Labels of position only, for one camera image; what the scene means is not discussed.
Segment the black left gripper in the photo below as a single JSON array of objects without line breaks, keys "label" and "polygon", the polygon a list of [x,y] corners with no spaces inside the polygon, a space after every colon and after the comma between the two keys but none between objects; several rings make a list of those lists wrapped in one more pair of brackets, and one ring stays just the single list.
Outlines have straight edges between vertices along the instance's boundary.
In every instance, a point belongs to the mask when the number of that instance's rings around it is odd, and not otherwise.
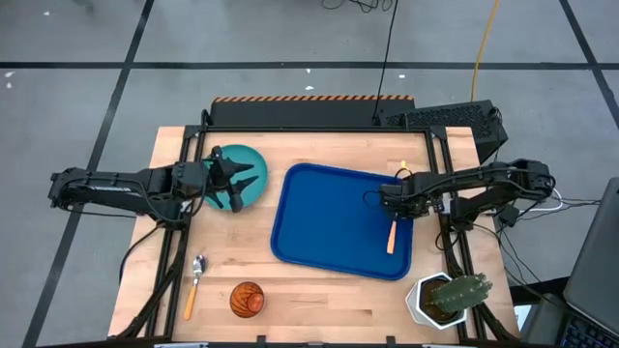
[{"label": "black left gripper", "polygon": [[220,209],[223,208],[223,203],[218,198],[218,193],[224,191],[229,197],[229,206],[233,213],[239,213],[243,208],[241,192],[255,182],[258,177],[251,176],[245,179],[240,179],[232,184],[232,177],[254,168],[253,164],[237,163],[226,158],[223,155],[221,146],[212,148],[210,155],[204,160],[204,163],[209,162],[208,174],[206,179],[204,195],[211,199]]}]

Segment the teal round plate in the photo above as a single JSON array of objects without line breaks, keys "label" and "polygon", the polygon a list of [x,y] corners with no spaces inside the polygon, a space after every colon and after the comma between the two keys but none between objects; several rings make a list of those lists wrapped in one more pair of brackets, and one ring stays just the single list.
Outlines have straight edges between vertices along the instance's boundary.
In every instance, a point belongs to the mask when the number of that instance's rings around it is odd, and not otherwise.
[{"label": "teal round plate", "polygon": [[[255,182],[253,182],[241,192],[241,198],[243,201],[242,209],[247,208],[258,200],[258,198],[262,195],[262,193],[267,187],[269,172],[266,160],[257,150],[247,145],[232,144],[221,146],[221,148],[223,150],[223,155],[226,158],[230,158],[231,160],[238,163],[248,163],[254,165],[253,169],[237,173],[231,179],[231,183],[234,184],[240,179],[245,179],[251,176],[258,177]],[[208,167],[210,166],[210,163],[204,163],[203,161],[203,164],[205,166],[206,173],[208,174]],[[204,200],[212,208],[232,212],[229,206],[228,194],[224,191],[220,191],[218,193],[218,198],[223,203],[222,209],[220,209],[211,199],[204,195]]]}]

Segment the black box with hazard stripe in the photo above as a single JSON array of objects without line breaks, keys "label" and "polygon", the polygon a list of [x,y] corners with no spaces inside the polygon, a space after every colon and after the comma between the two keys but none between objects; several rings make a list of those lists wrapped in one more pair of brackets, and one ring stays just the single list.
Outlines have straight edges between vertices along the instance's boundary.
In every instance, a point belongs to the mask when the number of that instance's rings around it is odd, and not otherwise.
[{"label": "black box with hazard stripe", "polygon": [[207,124],[218,127],[365,128],[415,107],[410,95],[217,97]]}]

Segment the blue plastic tray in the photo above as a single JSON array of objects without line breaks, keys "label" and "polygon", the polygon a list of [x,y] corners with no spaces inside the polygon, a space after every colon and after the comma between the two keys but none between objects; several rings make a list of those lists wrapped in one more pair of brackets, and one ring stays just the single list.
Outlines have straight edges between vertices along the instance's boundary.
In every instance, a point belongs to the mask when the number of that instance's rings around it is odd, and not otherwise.
[{"label": "blue plastic tray", "polygon": [[393,217],[380,206],[382,184],[397,178],[313,163],[288,169],[271,235],[281,261],[383,280],[406,276],[414,222],[398,218],[395,252],[387,253]]}]

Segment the white hexagonal plant pot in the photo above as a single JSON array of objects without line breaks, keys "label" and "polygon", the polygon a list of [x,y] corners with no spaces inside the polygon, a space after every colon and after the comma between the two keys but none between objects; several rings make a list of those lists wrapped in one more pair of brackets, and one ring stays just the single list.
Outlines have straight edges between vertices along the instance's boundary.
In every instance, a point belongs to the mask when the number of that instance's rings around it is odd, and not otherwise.
[{"label": "white hexagonal plant pot", "polygon": [[445,330],[466,321],[468,315],[466,309],[453,314],[437,314],[434,311],[434,315],[428,314],[423,309],[423,300],[428,299],[429,291],[451,280],[452,278],[450,276],[440,272],[434,275],[428,275],[418,280],[413,285],[405,297],[405,303],[415,323],[432,327],[436,330]]}]

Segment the black perforated computer case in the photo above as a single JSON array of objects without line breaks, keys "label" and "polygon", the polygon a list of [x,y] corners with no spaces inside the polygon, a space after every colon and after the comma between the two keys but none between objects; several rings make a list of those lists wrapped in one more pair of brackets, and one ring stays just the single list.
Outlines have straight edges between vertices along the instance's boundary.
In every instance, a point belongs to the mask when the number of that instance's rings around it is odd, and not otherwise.
[{"label": "black perforated computer case", "polygon": [[404,111],[380,111],[372,117],[374,126],[403,129],[430,127],[469,128],[480,162],[496,156],[509,136],[502,124],[500,110],[490,100],[413,108]]}]

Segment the grey laptop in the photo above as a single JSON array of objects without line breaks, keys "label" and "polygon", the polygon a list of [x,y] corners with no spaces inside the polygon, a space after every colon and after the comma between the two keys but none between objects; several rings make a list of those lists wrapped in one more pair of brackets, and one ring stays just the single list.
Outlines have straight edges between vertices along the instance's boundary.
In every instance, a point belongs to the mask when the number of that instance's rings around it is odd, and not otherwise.
[{"label": "grey laptop", "polygon": [[609,180],[563,292],[558,344],[619,348],[619,177]]}]

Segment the orange faceted plastic cup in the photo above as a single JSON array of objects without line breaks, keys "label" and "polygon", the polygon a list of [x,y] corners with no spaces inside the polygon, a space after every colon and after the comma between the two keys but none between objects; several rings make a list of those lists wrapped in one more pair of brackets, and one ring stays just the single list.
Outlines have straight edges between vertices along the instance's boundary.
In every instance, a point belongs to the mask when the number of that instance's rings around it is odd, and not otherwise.
[{"label": "orange faceted plastic cup", "polygon": [[239,283],[231,292],[229,306],[231,311],[240,318],[252,318],[265,306],[265,294],[255,282]]}]

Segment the spoon with wooden handle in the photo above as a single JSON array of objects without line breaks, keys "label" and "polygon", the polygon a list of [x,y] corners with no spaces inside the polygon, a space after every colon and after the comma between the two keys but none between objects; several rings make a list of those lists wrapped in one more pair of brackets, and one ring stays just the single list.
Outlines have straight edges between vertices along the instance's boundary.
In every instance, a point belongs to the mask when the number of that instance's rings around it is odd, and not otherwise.
[{"label": "spoon with wooden handle", "polygon": [[192,309],[194,305],[198,283],[199,283],[200,277],[204,274],[206,267],[207,267],[207,260],[203,255],[199,254],[193,259],[192,261],[193,281],[192,281],[192,288],[190,290],[187,303],[185,306],[185,310],[184,310],[183,319],[185,321],[190,320],[192,317]]}]

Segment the green cactus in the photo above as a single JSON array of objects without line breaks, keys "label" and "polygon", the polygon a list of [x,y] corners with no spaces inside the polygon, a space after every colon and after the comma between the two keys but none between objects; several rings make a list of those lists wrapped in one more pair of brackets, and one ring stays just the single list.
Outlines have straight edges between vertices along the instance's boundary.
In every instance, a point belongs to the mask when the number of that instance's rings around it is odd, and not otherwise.
[{"label": "green cactus", "polygon": [[435,306],[443,313],[460,312],[482,304],[492,286],[485,274],[462,275],[430,290],[424,304]]}]

